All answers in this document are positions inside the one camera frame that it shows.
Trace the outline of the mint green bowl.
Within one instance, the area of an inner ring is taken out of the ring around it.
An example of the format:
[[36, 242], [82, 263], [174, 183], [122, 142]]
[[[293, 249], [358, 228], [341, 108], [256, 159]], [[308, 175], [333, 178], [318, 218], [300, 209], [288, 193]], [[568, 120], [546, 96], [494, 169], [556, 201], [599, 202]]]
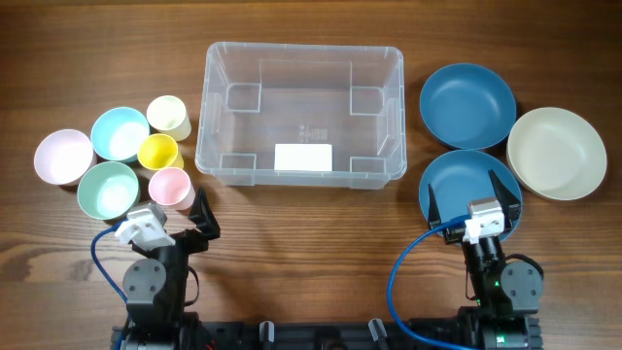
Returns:
[[122, 217], [140, 198], [138, 177], [128, 165], [106, 161], [93, 166], [82, 178], [77, 199], [82, 211], [93, 219]]

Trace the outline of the light blue bowl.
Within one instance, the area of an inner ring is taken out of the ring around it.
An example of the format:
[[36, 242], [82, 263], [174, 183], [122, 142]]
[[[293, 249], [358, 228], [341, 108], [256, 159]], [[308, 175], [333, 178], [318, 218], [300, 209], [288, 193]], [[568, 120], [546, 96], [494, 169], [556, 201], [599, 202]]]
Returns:
[[117, 107], [102, 114], [94, 123], [90, 141], [93, 150], [111, 161], [132, 162], [141, 144], [150, 135], [145, 116], [130, 107]]

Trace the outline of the pink bowl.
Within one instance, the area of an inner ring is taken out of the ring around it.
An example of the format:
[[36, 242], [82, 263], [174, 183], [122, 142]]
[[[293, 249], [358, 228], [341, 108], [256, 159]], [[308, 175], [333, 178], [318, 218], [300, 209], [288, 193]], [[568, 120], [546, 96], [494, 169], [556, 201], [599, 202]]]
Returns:
[[33, 159], [38, 177], [55, 186], [78, 185], [96, 162], [89, 138], [76, 129], [61, 129], [47, 136]]

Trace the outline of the pink cup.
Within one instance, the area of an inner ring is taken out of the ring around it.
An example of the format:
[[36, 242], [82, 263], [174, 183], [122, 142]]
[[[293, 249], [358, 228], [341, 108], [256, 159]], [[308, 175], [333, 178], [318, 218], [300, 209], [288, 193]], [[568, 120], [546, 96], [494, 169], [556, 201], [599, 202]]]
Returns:
[[195, 200], [190, 175], [177, 167], [159, 170], [151, 178], [148, 191], [157, 204], [178, 211], [190, 209]]

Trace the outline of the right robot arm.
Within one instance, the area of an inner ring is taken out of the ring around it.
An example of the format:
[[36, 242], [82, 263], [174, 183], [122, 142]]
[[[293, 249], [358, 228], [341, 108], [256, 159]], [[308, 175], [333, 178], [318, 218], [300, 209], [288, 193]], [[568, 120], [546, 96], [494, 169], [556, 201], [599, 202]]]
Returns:
[[476, 349], [541, 349], [538, 318], [543, 269], [533, 259], [507, 255], [500, 237], [514, 228], [519, 199], [488, 172], [495, 195], [467, 205], [468, 218], [443, 229], [447, 244], [459, 244], [465, 256], [466, 280], [477, 304], [463, 306], [452, 318], [412, 322], [437, 341]]

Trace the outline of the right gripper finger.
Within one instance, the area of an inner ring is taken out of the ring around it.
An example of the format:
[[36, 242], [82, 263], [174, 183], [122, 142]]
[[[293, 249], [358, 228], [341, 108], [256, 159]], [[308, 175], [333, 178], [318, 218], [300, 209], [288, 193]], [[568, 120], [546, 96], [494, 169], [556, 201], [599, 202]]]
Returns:
[[428, 184], [429, 192], [429, 209], [428, 209], [428, 225], [429, 228], [437, 228], [441, 225], [441, 218], [438, 211], [438, 206], [435, 199], [435, 194], [431, 184]]
[[499, 179], [494, 170], [488, 171], [496, 198], [504, 214], [520, 214], [521, 201]]

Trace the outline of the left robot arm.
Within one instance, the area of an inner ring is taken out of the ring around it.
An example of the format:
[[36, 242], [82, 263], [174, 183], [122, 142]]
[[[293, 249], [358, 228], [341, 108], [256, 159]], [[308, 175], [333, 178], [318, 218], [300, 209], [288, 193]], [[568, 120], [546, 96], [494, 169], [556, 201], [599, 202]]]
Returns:
[[167, 217], [153, 201], [132, 208], [115, 232], [122, 244], [143, 258], [123, 276], [127, 319], [117, 349], [215, 349], [217, 342], [201, 324], [186, 296], [187, 282], [196, 272], [189, 256], [209, 249], [221, 229], [203, 189], [195, 192], [189, 219], [192, 229], [169, 234]]

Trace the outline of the cream pale yellow cup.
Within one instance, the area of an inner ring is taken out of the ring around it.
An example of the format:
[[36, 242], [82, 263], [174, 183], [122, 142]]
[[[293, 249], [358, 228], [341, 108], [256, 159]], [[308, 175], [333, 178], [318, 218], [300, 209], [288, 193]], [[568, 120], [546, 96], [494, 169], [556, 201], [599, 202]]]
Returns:
[[162, 95], [154, 99], [147, 108], [147, 120], [150, 126], [175, 141], [183, 141], [190, 136], [190, 117], [179, 97]]

